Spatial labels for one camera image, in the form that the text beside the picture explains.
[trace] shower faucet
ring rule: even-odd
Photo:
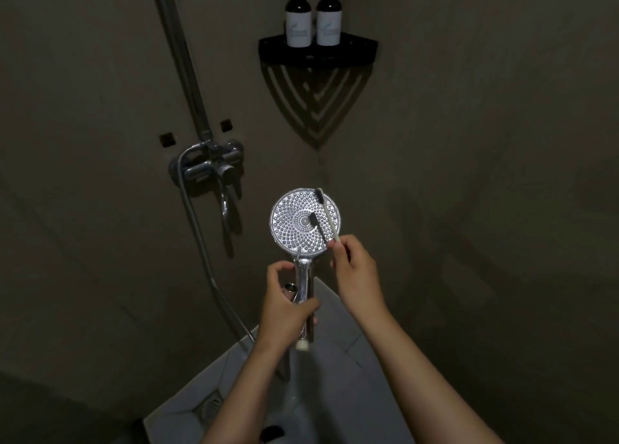
[[[190,154],[194,152],[196,155],[190,158]],[[172,159],[168,166],[170,176],[176,185],[179,185],[180,177],[184,183],[211,178],[216,180],[220,192],[221,220],[228,234],[231,232],[228,187],[234,188],[238,199],[243,196],[238,171],[238,167],[243,164],[243,159],[244,148],[240,142],[230,140],[225,144],[219,144],[208,140],[186,149],[181,156]]]

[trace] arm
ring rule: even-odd
[[[269,266],[256,344],[202,444],[258,444],[269,384],[277,364],[297,340],[307,317],[320,306],[315,298],[299,305],[286,298],[278,273],[293,268],[289,261]]]
[[[385,305],[376,262],[354,236],[330,242],[340,297],[381,362],[391,390],[419,443],[500,443],[422,351]]]

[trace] bottle label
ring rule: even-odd
[[[289,47],[294,48],[311,45],[311,12],[286,12],[286,42]]]
[[[326,47],[339,45],[342,32],[342,11],[325,13],[318,11],[316,43]]]

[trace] forearm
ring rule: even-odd
[[[281,354],[256,344],[202,444],[258,444],[269,384]]]
[[[499,443],[385,309],[361,327],[378,356],[406,422],[420,444]]]

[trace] left hand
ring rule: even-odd
[[[267,269],[267,293],[264,296],[256,346],[273,350],[277,354],[283,354],[298,339],[307,318],[320,307],[320,301],[315,297],[302,304],[293,304],[282,292],[279,272],[294,268],[295,265],[290,261],[278,261]]]

